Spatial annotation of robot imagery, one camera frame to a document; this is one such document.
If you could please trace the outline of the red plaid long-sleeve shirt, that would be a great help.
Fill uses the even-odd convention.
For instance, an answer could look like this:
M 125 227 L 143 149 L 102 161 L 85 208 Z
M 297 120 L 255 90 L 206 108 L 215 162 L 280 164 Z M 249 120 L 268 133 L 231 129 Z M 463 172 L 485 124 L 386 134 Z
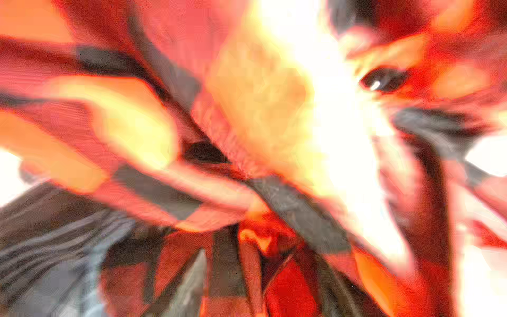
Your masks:
M 135 222 L 105 316 L 505 316 L 505 1 L 2 1 L 1 208 Z

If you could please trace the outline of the grey plaid long-sleeve shirt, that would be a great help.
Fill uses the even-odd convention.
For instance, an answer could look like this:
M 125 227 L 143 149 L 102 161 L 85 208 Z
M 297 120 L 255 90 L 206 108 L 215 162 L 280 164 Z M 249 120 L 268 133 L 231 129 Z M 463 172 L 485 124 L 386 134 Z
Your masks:
M 1 315 L 105 316 L 99 277 L 126 214 L 49 183 L 1 208 Z

